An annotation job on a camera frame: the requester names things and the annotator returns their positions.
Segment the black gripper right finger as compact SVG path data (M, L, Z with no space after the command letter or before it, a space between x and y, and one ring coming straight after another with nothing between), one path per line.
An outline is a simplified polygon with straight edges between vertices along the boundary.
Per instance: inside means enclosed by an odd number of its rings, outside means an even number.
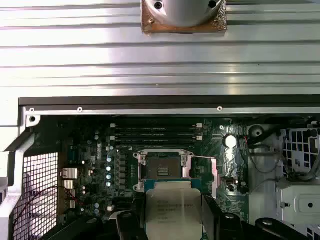
M273 218L259 218L253 225L223 212L211 195L202 196L202 223L209 240L307 240L308 237Z

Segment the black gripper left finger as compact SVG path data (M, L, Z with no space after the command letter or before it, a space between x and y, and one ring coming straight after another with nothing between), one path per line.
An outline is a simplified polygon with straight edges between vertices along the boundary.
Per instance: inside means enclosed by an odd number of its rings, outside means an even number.
M44 235L46 240L145 240L147 234L132 211L117 212L115 218L83 216L66 226L56 226Z

